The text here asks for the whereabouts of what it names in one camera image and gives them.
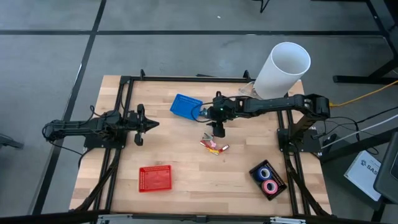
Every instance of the white wire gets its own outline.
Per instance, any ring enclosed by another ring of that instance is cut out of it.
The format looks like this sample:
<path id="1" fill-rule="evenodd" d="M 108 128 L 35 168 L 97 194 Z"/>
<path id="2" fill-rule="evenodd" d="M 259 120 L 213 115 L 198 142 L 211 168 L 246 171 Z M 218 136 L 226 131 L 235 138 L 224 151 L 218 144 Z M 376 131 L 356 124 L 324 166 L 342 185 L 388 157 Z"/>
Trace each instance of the white wire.
<path id="1" fill-rule="evenodd" d="M 386 122 L 388 122 L 388 121 L 390 121 L 390 120 L 392 120 L 392 119 L 394 119 L 394 118 L 398 118 L 398 114 L 395 115 L 395 116 L 390 117 L 389 119 L 387 119 L 387 120 L 385 120 L 385 121 L 381 121 L 380 123 L 377 123 L 377 124 L 375 124 L 375 125 L 369 126 L 369 127 L 364 128 L 364 129 L 362 129 L 362 130 L 360 130 L 360 131 L 356 131 L 356 132 L 351 133 L 351 134 L 349 134 L 349 135 L 347 135 L 347 136 L 345 136 L 345 137 L 343 137 L 343 138 L 341 138 L 341 139 L 339 139 L 339 140 L 336 140 L 336 141 L 334 141 L 334 142 L 331 142 L 331 143 L 327 144 L 326 146 L 321 147 L 321 149 L 326 148 L 326 147 L 328 147 L 328 146 L 331 146 L 332 144 L 334 144 L 334 143 L 336 143 L 336 142 L 339 142 L 339 141 L 341 141 L 341 140 L 343 140 L 343 139 L 346 139 L 346 138 L 348 138 L 348 137 L 350 137 L 350 136 L 353 136 L 354 134 L 360 133 L 360 132 L 362 132 L 362 131 L 369 130 L 369 129 L 371 129 L 371 128 L 374 128 L 374 127 L 376 127 L 376 126 L 379 126 L 380 124 L 384 124 L 384 123 L 386 123 Z"/>

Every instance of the wooden table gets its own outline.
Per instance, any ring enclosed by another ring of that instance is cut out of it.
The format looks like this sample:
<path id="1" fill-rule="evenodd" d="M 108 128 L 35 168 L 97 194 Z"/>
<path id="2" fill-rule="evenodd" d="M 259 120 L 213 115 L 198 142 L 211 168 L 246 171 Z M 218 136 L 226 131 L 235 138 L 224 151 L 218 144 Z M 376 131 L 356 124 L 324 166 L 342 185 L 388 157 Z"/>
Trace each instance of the wooden table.
<path id="1" fill-rule="evenodd" d="M 96 112 L 113 110 L 120 76 L 104 76 L 96 103 Z M 236 119 L 224 124 L 226 137 L 216 139 L 230 148 L 216 156 L 199 144 L 203 133 L 211 128 L 174 115 L 169 111 L 177 93 L 211 101 L 216 91 L 225 96 L 237 95 L 243 83 L 198 82 L 134 82 L 130 110 L 143 103 L 146 116 L 160 125 L 144 135 L 144 145 L 134 144 L 134 132 L 129 133 L 122 150 L 112 212 L 171 213 L 208 215 L 291 215 L 289 190 L 268 201 L 253 182 L 248 171 L 267 159 L 287 183 L 283 155 L 279 151 L 276 113 L 257 118 Z M 301 82 L 289 91 L 303 93 Z M 293 111 L 295 122 L 301 113 Z M 70 208 L 79 206 L 97 184 L 104 149 L 93 149 L 82 160 Z M 330 204 L 319 161 L 309 153 L 301 153 L 305 183 L 324 210 Z M 170 164 L 172 190 L 139 193 L 138 170 L 144 166 Z M 297 186 L 299 211 L 303 212 Z M 103 190 L 100 208 L 104 208 L 108 187 Z"/>

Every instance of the blue plastic basket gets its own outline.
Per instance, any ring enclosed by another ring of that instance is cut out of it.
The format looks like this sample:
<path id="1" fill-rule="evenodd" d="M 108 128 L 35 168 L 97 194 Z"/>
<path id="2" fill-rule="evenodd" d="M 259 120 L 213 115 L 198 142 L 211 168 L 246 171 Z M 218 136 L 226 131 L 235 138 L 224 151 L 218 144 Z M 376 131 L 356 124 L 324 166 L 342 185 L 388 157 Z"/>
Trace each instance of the blue plastic basket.
<path id="1" fill-rule="evenodd" d="M 190 98 L 188 96 L 184 96 L 181 94 L 177 94 L 177 96 L 175 96 L 173 105 L 170 108 L 170 111 L 176 115 L 183 116 L 184 118 L 194 120 L 192 118 L 192 115 L 195 119 L 198 118 L 199 112 L 200 112 L 200 106 L 202 104 L 203 104 L 203 102 L 200 100 Z"/>

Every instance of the white paper cup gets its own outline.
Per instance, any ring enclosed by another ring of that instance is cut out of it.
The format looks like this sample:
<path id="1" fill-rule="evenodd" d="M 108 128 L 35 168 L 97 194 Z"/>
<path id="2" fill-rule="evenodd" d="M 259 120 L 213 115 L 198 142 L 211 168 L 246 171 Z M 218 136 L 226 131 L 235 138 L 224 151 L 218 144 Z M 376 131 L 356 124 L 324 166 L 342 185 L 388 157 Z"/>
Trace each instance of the white paper cup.
<path id="1" fill-rule="evenodd" d="M 283 42 L 271 51 L 254 82 L 262 99 L 283 97 L 311 66 L 311 57 L 300 45 Z"/>

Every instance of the red basket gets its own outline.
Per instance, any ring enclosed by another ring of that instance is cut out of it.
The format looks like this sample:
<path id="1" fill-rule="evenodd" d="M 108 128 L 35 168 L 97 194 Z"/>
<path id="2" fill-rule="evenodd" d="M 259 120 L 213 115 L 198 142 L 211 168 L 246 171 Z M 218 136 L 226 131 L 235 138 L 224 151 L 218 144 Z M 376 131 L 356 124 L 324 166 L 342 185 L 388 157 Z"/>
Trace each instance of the red basket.
<path id="1" fill-rule="evenodd" d="M 154 192 L 172 188 L 172 166 L 141 167 L 139 169 L 139 191 Z"/>

